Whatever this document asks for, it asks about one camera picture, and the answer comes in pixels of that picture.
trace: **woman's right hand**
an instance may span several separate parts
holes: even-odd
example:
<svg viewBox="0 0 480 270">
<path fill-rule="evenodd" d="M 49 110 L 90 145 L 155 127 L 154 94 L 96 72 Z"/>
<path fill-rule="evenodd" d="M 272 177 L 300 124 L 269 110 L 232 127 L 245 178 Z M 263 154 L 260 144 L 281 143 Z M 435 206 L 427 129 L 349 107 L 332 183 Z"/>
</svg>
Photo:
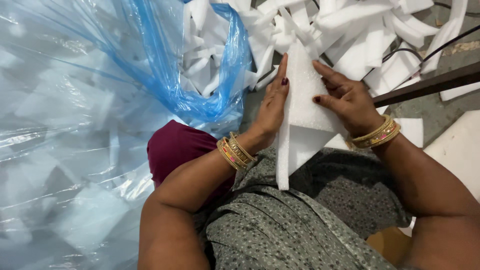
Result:
<svg viewBox="0 0 480 270">
<path fill-rule="evenodd" d="M 313 67 L 323 76 L 330 94 L 316 95 L 313 102 L 333 111 L 352 137 L 367 135 L 385 122 L 362 82 L 352 81 L 318 61 L 313 61 Z"/>
</svg>

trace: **transparent plastic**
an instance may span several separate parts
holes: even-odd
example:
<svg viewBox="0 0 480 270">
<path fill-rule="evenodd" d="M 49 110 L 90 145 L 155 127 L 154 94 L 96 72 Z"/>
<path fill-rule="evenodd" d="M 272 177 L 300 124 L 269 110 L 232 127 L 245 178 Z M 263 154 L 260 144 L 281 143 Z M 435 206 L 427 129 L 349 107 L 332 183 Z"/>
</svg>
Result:
<svg viewBox="0 0 480 270">
<path fill-rule="evenodd" d="M 248 37 L 213 8 L 230 31 L 202 98 L 180 87 L 180 0 L 0 0 L 0 269 L 136 269 L 151 135 L 241 121 Z"/>
</svg>

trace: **metal rod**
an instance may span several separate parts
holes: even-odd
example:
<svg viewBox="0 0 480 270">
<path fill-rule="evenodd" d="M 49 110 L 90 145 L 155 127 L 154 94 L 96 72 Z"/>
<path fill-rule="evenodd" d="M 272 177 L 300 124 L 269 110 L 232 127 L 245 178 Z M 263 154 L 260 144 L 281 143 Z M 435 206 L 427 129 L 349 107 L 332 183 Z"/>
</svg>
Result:
<svg viewBox="0 0 480 270">
<path fill-rule="evenodd" d="M 477 82 L 480 82 L 480 62 L 391 91 L 373 98 L 373 102 L 379 108 Z"/>
</svg>

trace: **woman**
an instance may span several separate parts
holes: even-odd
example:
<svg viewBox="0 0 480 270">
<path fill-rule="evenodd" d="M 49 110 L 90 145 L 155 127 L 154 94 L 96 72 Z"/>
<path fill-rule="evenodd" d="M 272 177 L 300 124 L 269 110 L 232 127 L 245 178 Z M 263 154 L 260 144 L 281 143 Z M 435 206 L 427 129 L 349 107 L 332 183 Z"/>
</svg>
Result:
<svg viewBox="0 0 480 270">
<path fill-rule="evenodd" d="M 245 155 L 258 154 L 246 171 L 236 172 L 204 132 L 172 122 L 152 137 L 150 168 L 161 185 L 142 211 L 138 268 L 394 269 L 359 238 L 409 224 L 384 182 L 417 217 L 401 269 L 480 269 L 479 204 L 401 134 L 372 148 L 391 174 L 367 155 L 326 150 L 290 177 L 289 191 L 275 188 L 269 146 L 283 121 L 287 61 L 285 54 L 257 120 L 236 139 Z M 313 65 L 330 95 L 312 101 L 335 112 L 353 137 L 384 124 L 361 82 Z"/>
</svg>

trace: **floor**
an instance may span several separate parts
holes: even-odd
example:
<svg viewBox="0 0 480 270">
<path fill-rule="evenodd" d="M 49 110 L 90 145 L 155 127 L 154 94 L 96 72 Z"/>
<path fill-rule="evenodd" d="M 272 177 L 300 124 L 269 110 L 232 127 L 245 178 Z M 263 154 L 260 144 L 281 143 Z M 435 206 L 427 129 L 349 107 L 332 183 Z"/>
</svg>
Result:
<svg viewBox="0 0 480 270">
<path fill-rule="evenodd" d="M 264 2 L 264 0 L 257 0 L 256 4 L 259 5 L 262 2 Z M 451 5 L 451 0 L 440 0 L 439 2 Z M 470 12 L 480 12 L 479 1 L 470 0 L 467 10 Z M 433 6 L 428 10 L 421 11 L 414 15 L 423 22 L 435 26 L 435 19 L 446 23 L 449 13 L 449 9 Z M 479 24 L 480 18 L 465 17 L 461 33 Z M 426 51 L 432 38 L 433 36 L 427 37 L 425 39 L 425 46 L 419 48 L 418 51 Z M 423 76 L 423 78 L 438 76 L 450 70 L 480 61 L 480 31 L 456 42 L 456 44 L 460 43 L 465 45 L 462 46 L 463 49 L 453 51 L 452 49 L 455 44 L 453 44 L 451 48 L 447 48 L 445 51 L 450 53 L 440 58 L 438 69 L 435 72 Z M 280 63 L 280 59 L 281 56 L 276 53 L 274 56 L 274 64 Z M 254 121 L 264 95 L 265 89 L 259 89 L 257 92 L 250 93 L 247 96 L 245 114 L 240 131 L 245 131 L 252 121 Z M 424 125 L 424 146 L 426 147 L 462 116 L 464 112 L 469 110 L 480 110 L 480 90 L 446 102 L 441 101 L 439 94 L 432 94 L 392 105 L 386 113 L 390 113 L 392 116 L 398 118 L 422 118 Z"/>
</svg>

